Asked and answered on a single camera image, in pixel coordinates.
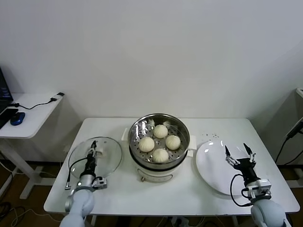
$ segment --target blue mouse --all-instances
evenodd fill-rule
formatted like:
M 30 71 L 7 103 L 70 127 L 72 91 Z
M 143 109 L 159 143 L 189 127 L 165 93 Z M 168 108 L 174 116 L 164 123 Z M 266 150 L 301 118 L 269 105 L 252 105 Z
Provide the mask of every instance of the blue mouse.
M 24 117 L 25 117 L 25 112 L 18 112 L 10 119 L 10 124 L 20 125 L 23 122 Z

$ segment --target white bun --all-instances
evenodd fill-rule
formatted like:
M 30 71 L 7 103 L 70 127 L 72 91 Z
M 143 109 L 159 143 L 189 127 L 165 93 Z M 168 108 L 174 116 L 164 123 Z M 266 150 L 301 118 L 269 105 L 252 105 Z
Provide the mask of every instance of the white bun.
M 144 137 L 139 142 L 139 149 L 142 152 L 150 152 L 154 149 L 155 142 L 150 137 Z
M 159 124 L 153 129 L 154 136 L 159 138 L 159 139 L 162 139 L 162 138 L 166 137 L 168 132 L 169 131 L 167 130 L 167 128 L 163 124 Z
M 165 144 L 170 150 L 177 150 L 181 145 L 181 140 L 178 136 L 168 136 Z
M 164 149 L 156 149 L 152 154 L 152 160 L 156 163 L 164 163 L 169 160 L 169 154 Z

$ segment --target small white desk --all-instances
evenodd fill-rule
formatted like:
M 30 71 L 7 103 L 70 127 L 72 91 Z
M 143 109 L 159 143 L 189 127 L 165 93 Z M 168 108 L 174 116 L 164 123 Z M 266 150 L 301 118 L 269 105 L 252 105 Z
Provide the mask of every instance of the small white desk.
M 82 141 L 96 136 L 121 140 L 125 128 L 135 118 L 88 118 L 83 122 L 71 150 L 46 199 L 47 212 L 64 213 L 64 203 L 70 191 L 64 186 L 68 175 L 68 157 Z M 197 144 L 212 138 L 216 133 L 223 140 L 236 144 L 244 142 L 256 152 L 255 170 L 260 178 L 272 183 L 272 200 L 281 204 L 286 212 L 297 212 L 300 206 L 286 181 L 275 165 L 264 144 L 247 119 L 181 119 L 189 133 L 196 136 Z M 130 157 L 127 142 L 121 142 L 124 158 L 108 178 L 108 188 L 94 192 L 93 215 L 144 215 L 144 216 L 213 216 L 250 215 L 250 207 L 237 207 L 230 196 L 216 192 L 200 177 L 194 158 L 187 157 L 179 174 L 166 183 L 141 182 Z M 238 198 L 238 203 L 246 203 Z
M 12 96 L 14 98 L 14 103 L 20 103 L 25 107 L 32 107 L 39 103 L 48 102 L 50 98 L 56 94 L 57 93 L 12 94 Z M 37 172 L 41 171 L 42 167 L 39 166 L 35 170 L 32 169 L 18 154 L 18 152 L 13 149 L 13 146 L 10 144 L 8 139 L 29 139 L 35 136 L 61 100 L 62 98 L 59 98 L 55 102 L 51 102 L 47 105 L 37 106 L 32 110 L 17 107 L 19 112 L 26 113 L 23 122 L 17 126 L 13 126 L 10 124 L 10 122 L 7 122 L 0 129 L 0 138 L 2 139 L 0 140 L 0 150 L 4 156 L 6 156 L 12 163 L 16 165 L 13 175 L 16 173 L 17 169 L 20 169 L 29 177 L 29 181 L 20 196 L 21 199 L 26 199 L 28 197 L 34 185 L 53 185 L 54 178 L 41 178 Z M 0 195 L 3 193 L 10 181 L 11 176 L 9 176 L 0 189 Z

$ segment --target table leg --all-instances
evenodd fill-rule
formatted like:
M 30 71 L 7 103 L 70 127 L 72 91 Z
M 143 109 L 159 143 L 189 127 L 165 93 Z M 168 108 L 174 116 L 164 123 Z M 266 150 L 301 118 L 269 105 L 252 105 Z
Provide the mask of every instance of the table leg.
M 7 157 L 12 163 L 15 164 L 16 168 L 20 169 L 29 180 L 20 195 L 20 199 L 27 199 L 30 192 L 35 185 L 41 186 L 52 186 L 55 182 L 55 178 L 42 178 L 39 176 L 39 172 L 42 171 L 43 167 L 38 166 L 35 170 L 26 163 L 25 160 L 13 149 L 12 145 L 7 140 L 0 141 L 0 150 L 5 157 Z
M 41 172 L 43 169 L 42 166 L 38 166 L 35 169 L 35 172 Z M 23 189 L 23 192 L 20 195 L 20 199 L 25 200 L 28 198 L 29 194 L 31 193 L 33 187 L 35 185 L 40 185 L 40 186 L 52 186 L 55 182 L 56 178 L 41 178 L 41 181 L 38 183 L 35 183 L 34 181 L 32 181 L 31 179 L 28 180 L 25 188 Z
M 290 188 L 303 188 L 303 171 L 302 169 L 295 168 L 295 173 L 298 175 L 299 180 L 286 181 Z
M 233 226 L 235 226 L 235 227 L 239 225 L 237 216 L 232 216 L 232 222 L 233 222 Z
M 23 160 L 23 158 L 13 149 L 7 140 L 0 141 L 0 150 L 18 169 L 20 169 L 29 179 L 35 183 L 41 182 L 42 178 L 38 173 Z
M 7 180 L 4 182 L 4 184 L 2 185 L 2 187 L 0 188 L 0 196 L 2 196 L 2 194 L 4 193 L 4 191 L 6 190 L 6 188 L 9 186 L 10 182 L 13 180 L 13 177 L 15 176 L 16 172 L 17 172 L 18 168 L 16 167 L 13 172 L 12 175 L 9 175 L 9 177 L 7 178 Z
M 90 222 L 92 226 L 95 226 L 96 219 L 97 219 L 97 216 L 93 215 L 93 217 L 91 218 L 91 222 Z

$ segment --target plug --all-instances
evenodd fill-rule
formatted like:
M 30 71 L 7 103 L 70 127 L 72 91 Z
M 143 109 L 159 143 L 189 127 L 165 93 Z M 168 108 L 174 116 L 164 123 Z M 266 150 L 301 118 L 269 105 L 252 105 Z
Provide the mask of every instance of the plug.
M 65 94 L 62 92 L 59 92 L 58 94 L 56 94 L 55 96 L 51 97 L 51 102 L 55 102 L 57 101 L 59 98 L 63 97 Z

